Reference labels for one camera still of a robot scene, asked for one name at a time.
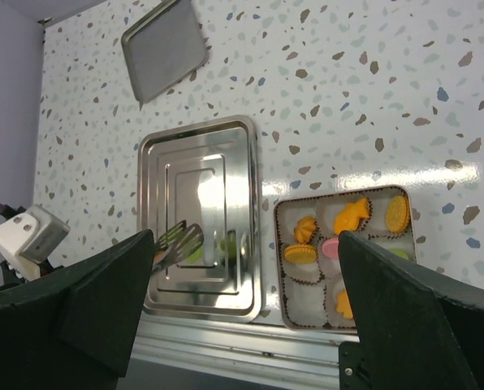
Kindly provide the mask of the pink cookie tin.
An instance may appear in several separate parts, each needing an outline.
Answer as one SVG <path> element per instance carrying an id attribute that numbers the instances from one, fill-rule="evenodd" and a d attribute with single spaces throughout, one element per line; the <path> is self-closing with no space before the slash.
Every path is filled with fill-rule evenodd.
<path id="1" fill-rule="evenodd" d="M 392 233 L 385 224 L 385 214 L 391 199 L 403 195 L 408 198 L 410 222 L 402 233 Z M 362 197 L 369 200 L 370 219 L 362 219 L 356 231 L 343 231 L 336 235 L 333 228 L 336 215 L 349 202 Z M 353 333 L 355 319 L 345 319 L 336 312 L 336 295 L 344 288 L 348 293 L 348 277 L 358 274 L 367 280 L 368 266 L 361 248 L 352 244 L 368 244 L 375 249 L 402 249 L 410 259 L 417 261 L 416 240 L 411 216 L 411 199 L 408 191 L 399 185 L 355 189 L 315 197 L 299 197 L 280 201 L 274 208 L 275 244 L 279 273 L 279 298 L 286 327 L 297 331 Z M 294 238 L 296 223 L 305 216 L 316 219 L 318 229 L 307 245 L 318 252 L 317 261 L 310 264 L 286 262 L 284 250 L 298 244 Z M 321 243 L 330 238 L 339 239 L 339 259 L 326 258 Z"/>

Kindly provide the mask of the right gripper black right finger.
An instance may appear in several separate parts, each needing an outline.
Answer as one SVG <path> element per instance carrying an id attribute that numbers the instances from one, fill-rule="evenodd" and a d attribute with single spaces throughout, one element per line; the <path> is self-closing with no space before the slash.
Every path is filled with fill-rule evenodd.
<path id="1" fill-rule="evenodd" d="M 484 389 L 484 289 L 350 247 L 369 268 L 347 287 L 371 389 Z"/>

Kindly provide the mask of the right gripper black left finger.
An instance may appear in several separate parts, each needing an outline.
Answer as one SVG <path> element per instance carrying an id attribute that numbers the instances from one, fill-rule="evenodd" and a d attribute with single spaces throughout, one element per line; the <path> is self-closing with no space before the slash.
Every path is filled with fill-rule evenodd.
<path id="1" fill-rule="evenodd" d="M 127 374 L 153 264 L 150 230 L 0 290 L 0 389 L 114 389 Z"/>

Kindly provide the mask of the orange chip cookie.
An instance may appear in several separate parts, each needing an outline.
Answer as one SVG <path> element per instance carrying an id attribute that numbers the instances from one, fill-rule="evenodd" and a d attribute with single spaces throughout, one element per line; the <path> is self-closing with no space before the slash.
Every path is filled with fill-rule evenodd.
<path id="1" fill-rule="evenodd" d="M 164 257 L 165 257 L 165 253 L 164 252 L 160 252 L 160 253 L 157 253 L 154 258 L 153 258 L 153 262 L 155 264 L 157 264 L 158 262 L 160 262 Z"/>

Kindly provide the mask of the square tin lid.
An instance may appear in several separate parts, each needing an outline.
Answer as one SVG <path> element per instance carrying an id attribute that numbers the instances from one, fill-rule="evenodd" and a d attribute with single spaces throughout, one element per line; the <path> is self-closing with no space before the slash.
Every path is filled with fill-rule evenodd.
<path id="1" fill-rule="evenodd" d="M 121 37 L 132 91 L 147 103 L 204 65 L 209 57 L 190 1 L 163 1 Z"/>

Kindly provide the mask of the green sandwich cookie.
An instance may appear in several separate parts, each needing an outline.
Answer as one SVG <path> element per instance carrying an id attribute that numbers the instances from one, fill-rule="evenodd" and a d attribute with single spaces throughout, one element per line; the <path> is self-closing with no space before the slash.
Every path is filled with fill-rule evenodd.
<path id="1" fill-rule="evenodd" d="M 186 262 L 188 264 L 195 264 L 197 261 L 201 260 L 202 257 L 203 257 L 203 247 L 200 246 L 190 256 L 187 257 Z"/>
<path id="2" fill-rule="evenodd" d="M 390 252 L 395 254 L 396 256 L 398 256 L 400 258 L 403 258 L 403 259 L 406 259 L 406 260 L 410 259 L 409 255 L 406 252 L 404 252 L 402 249 L 390 249 Z"/>

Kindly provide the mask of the orange fish cookie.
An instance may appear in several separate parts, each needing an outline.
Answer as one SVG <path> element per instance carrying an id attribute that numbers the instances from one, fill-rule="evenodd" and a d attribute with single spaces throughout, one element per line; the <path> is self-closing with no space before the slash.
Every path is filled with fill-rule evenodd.
<path id="1" fill-rule="evenodd" d="M 333 223 L 335 234 L 339 235 L 343 231 L 356 231 L 362 219 L 370 219 L 369 200 L 366 197 L 347 203 L 336 215 Z"/>

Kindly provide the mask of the pink sandwich cookie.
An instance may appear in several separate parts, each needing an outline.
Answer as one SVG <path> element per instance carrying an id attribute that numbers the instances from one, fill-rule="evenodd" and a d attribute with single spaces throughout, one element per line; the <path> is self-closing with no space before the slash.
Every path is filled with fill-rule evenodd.
<path id="1" fill-rule="evenodd" d="M 326 239 L 321 243 L 322 254 L 329 259 L 338 260 L 339 259 L 339 239 L 330 238 Z"/>

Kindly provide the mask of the flower edged orange cookie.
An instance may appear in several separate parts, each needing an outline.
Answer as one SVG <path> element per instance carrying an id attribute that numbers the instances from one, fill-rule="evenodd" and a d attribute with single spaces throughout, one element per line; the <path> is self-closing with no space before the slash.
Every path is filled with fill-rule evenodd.
<path id="1" fill-rule="evenodd" d="M 336 295 L 335 309 L 337 313 L 343 315 L 344 319 L 353 319 L 352 307 L 345 288 Z"/>

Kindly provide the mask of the round dotted orange cookie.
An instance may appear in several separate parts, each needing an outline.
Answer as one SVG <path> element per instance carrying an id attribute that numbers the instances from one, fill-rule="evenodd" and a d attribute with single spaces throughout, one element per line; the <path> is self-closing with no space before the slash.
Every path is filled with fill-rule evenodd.
<path id="1" fill-rule="evenodd" d="M 317 261 L 318 252 L 312 245 L 289 245 L 283 253 L 286 262 L 292 264 L 310 264 Z"/>

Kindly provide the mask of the swirl butter cookie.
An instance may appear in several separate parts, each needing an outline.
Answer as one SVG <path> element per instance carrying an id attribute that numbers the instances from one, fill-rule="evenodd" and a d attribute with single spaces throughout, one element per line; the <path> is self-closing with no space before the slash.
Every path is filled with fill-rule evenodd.
<path id="1" fill-rule="evenodd" d="M 308 244 L 318 229 L 317 221 L 312 216 L 300 219 L 294 227 L 294 238 L 298 244 Z"/>

